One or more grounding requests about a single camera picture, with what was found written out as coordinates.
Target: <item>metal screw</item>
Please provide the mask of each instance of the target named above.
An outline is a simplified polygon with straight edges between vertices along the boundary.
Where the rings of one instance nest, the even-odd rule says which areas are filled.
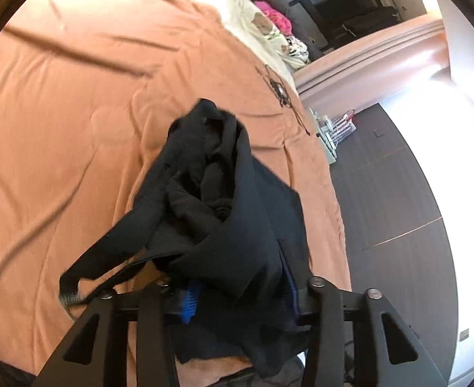
[[[367,290],[367,296],[373,300],[379,300],[382,298],[382,293],[375,288]]]
[[[169,286],[171,282],[171,279],[169,278],[169,276],[160,276],[156,281],[154,281],[154,283],[158,286],[161,286],[163,288]]]
[[[101,294],[102,300],[109,300],[111,297],[113,297],[113,294],[111,293],[111,291],[105,291]]]
[[[324,279],[321,278],[321,276],[314,276],[310,280],[310,284],[311,284],[311,286],[322,287],[322,286],[324,286]]]

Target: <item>pink cloth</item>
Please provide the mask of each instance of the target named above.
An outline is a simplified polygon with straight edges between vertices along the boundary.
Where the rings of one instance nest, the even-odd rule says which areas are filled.
[[[276,25],[280,32],[282,32],[282,35],[292,36],[293,26],[288,18],[286,18],[278,10],[272,8],[265,1],[256,1],[255,5]]]

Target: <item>dark floor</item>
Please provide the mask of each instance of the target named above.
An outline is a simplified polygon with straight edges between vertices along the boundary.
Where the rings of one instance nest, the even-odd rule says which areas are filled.
[[[330,173],[355,292],[379,289],[449,380],[458,329],[452,254],[427,180],[380,105],[356,116]]]

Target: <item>bed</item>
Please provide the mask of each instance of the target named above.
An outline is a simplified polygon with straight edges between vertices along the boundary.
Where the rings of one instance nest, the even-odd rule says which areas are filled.
[[[27,0],[1,32],[1,361],[42,369],[72,324],[58,278],[132,208],[169,126],[201,97],[234,113],[254,155],[299,192],[313,273],[350,289],[324,152],[269,87],[281,79],[311,127],[284,63],[238,15],[248,3]],[[178,371],[183,387],[202,386],[248,365],[229,357]]]

